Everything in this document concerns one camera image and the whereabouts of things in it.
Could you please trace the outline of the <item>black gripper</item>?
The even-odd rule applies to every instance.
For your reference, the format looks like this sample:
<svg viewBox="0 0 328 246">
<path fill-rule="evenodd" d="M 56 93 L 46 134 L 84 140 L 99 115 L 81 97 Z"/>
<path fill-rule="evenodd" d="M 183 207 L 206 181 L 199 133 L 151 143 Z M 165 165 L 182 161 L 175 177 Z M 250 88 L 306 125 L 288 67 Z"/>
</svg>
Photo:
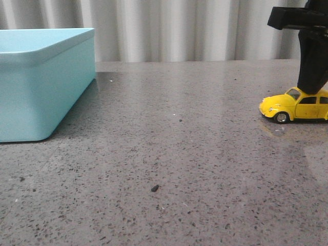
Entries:
<svg viewBox="0 0 328 246">
<path fill-rule="evenodd" d="M 268 25 L 299 31 L 300 71 L 297 87 L 316 94 L 327 83 L 327 1 L 307 1 L 305 7 L 273 7 Z"/>
</svg>

